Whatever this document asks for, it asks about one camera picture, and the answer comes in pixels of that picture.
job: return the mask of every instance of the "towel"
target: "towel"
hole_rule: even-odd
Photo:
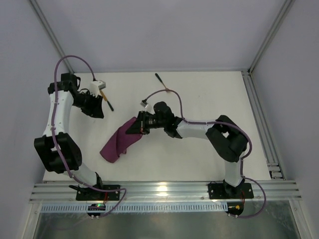
[[[119,127],[104,145],[100,154],[106,161],[114,163],[119,159],[121,153],[126,154],[127,148],[142,138],[142,134],[125,134],[126,130],[135,122],[135,120],[136,117],[133,117]]]

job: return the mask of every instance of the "table surface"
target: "table surface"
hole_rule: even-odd
[[[177,91],[188,120],[215,120],[227,115],[250,136],[253,151],[244,161],[244,174],[256,180],[269,180],[267,162],[250,107],[241,72],[159,72],[166,86]],[[92,75],[81,77],[80,88],[89,86]],[[113,133],[138,111],[140,102],[154,91],[163,89],[154,73],[99,73],[97,80],[106,82],[103,90],[115,111],[103,101],[104,119],[93,119],[73,107],[69,134],[82,152],[83,162],[108,181],[221,181],[224,161],[208,140],[170,138],[163,129],[131,145],[127,154],[109,163],[100,150]],[[165,101],[180,116],[178,99],[173,93],[159,93],[149,99],[154,105]],[[45,172],[44,181],[71,180],[54,172]]]

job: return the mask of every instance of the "black mounting plate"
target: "black mounting plate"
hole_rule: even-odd
[[[103,185],[104,190],[120,189],[120,185]],[[85,191],[77,191],[76,201],[103,201],[105,193],[98,192],[90,188],[85,188]],[[107,193],[107,201],[118,201],[120,199],[120,192]]]
[[[245,199],[254,198],[253,189],[250,183],[242,185],[242,192],[244,192]],[[223,183],[209,183],[208,184],[209,199],[232,199],[225,191]]]

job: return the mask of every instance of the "purple cloth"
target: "purple cloth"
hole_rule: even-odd
[[[126,153],[126,149],[142,138],[142,134],[125,134],[126,130],[135,122],[136,117],[131,118],[112,135],[109,141],[100,151],[106,161],[114,163],[119,159],[121,153]]]

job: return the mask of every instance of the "cable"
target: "cable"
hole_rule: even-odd
[[[259,214],[261,214],[261,212],[265,209],[266,207],[266,203],[267,203],[267,198],[266,198],[266,193],[265,193],[265,190],[262,188],[262,186],[257,182],[255,181],[254,179],[251,179],[251,178],[246,178],[244,176],[244,173],[243,173],[243,169],[244,169],[244,158],[247,158],[251,151],[253,150],[253,143],[251,141],[251,139],[249,138],[248,134],[246,134],[246,132],[244,132],[240,127],[236,126],[236,125],[233,125],[231,123],[226,123],[226,122],[219,122],[219,121],[208,121],[208,122],[200,122],[200,121],[188,121],[185,119],[184,115],[183,115],[183,106],[182,106],[182,101],[181,101],[181,97],[180,95],[174,91],[174,90],[171,90],[171,89],[165,89],[165,90],[159,90],[159,91],[155,91],[153,92],[152,94],[150,94],[149,96],[147,96],[145,98],[145,101],[147,101],[150,97],[152,97],[153,95],[157,94],[157,93],[160,93],[160,92],[173,92],[177,97],[178,97],[178,100],[179,100],[179,106],[180,106],[180,116],[182,118],[182,120],[188,124],[222,124],[222,125],[226,125],[226,126],[229,126],[229,127],[232,127],[238,131],[240,131],[247,139],[248,143],[249,143],[249,150],[248,152],[242,156],[240,158],[240,175],[243,179],[247,179],[249,181],[252,181],[254,183],[257,184],[257,186],[261,189],[263,195],[264,195],[264,203],[261,207],[261,209],[255,213],[255,214],[252,214],[252,215],[249,215],[249,216],[237,216],[237,218],[242,218],[242,219],[248,219],[248,218],[252,218],[252,217],[255,217]]]
[[[103,189],[98,189],[98,188],[94,188],[92,187],[91,185],[85,183],[85,182],[82,182],[81,180],[79,180],[75,175],[73,175],[73,173],[70,171],[70,168],[65,160],[65,157],[59,147],[59,144],[57,143],[57,140],[56,140],[56,136],[55,136],[55,125],[54,125],[54,120],[55,120],[55,114],[56,114],[56,109],[57,109],[57,105],[58,105],[58,84],[57,84],[57,71],[58,71],[58,67],[60,65],[60,63],[66,59],[66,58],[69,58],[69,57],[73,57],[73,58],[77,58],[81,61],[83,61],[90,69],[91,73],[92,73],[92,77],[93,77],[93,80],[96,80],[95,79],[95,75],[94,75],[94,72],[91,68],[91,66],[89,65],[89,63],[87,63],[84,59],[82,59],[81,57],[78,57],[78,56],[75,56],[75,55],[66,55],[64,57],[62,57],[56,64],[55,66],[55,69],[54,69],[54,91],[55,91],[55,100],[54,100],[54,107],[53,107],[53,112],[52,112],[52,117],[51,117],[51,132],[52,132],[52,139],[53,139],[53,143],[54,143],[54,146],[56,148],[56,151],[58,152],[63,164],[64,164],[64,167],[66,169],[66,171],[68,172],[68,175],[70,178],[73,178],[76,182],[78,182],[79,184],[81,185],[84,185],[88,188],[91,188],[95,191],[98,191],[98,192],[104,192],[104,193],[112,193],[112,192],[119,192],[119,191],[124,191],[123,193],[123,196],[121,197],[121,199],[118,201],[118,203],[108,212],[104,213],[103,215],[101,215],[100,217],[104,217],[104,216],[107,216],[108,214],[110,214],[113,210],[116,209],[116,207],[122,202],[122,200],[124,199],[125,195],[126,195],[126,188],[121,188],[121,189],[114,189],[114,190],[103,190]]]

